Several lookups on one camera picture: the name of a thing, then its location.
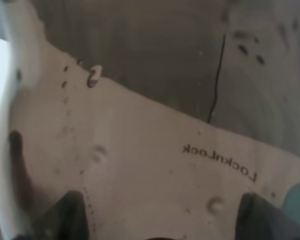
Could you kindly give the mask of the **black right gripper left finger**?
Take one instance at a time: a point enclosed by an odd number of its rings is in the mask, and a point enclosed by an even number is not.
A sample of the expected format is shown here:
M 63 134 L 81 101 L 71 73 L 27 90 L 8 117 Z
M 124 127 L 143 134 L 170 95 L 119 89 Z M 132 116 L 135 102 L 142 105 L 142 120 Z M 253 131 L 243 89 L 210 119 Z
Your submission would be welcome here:
M 15 240 L 88 240 L 89 238 L 84 196 L 79 191 L 68 191 L 33 223 L 31 232 L 14 237 Z

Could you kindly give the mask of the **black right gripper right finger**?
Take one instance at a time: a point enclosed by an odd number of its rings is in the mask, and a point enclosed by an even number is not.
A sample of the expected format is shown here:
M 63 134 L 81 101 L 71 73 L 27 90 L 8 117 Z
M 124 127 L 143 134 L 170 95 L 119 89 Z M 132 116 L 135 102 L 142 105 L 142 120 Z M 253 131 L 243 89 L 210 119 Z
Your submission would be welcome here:
M 300 224 L 255 193 L 240 199 L 237 240 L 300 240 Z

